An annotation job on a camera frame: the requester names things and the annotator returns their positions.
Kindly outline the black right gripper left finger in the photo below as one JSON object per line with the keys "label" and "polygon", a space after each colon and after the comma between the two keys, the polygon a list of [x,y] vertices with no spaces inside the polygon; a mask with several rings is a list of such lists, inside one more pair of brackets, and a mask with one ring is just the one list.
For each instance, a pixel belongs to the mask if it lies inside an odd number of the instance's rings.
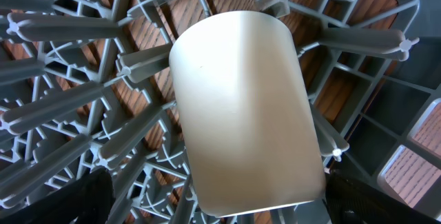
{"label": "black right gripper left finger", "polygon": [[1,224],[107,222],[115,202],[112,177],[105,168],[1,219]]}

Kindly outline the white cup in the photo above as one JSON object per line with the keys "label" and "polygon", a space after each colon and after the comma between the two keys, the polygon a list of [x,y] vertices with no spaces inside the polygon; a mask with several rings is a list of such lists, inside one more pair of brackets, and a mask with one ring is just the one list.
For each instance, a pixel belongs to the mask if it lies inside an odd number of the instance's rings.
{"label": "white cup", "polygon": [[248,214],[323,195],[305,83],[282,21],[254,11],[203,19],[176,40],[170,71],[204,213]]}

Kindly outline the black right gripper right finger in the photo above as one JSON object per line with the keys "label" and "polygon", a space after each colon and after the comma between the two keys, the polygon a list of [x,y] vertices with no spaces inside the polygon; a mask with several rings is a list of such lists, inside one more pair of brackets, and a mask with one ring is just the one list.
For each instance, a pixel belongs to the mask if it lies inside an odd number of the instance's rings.
{"label": "black right gripper right finger", "polygon": [[325,207],[333,224],[440,223],[358,179],[333,171],[326,180]]}

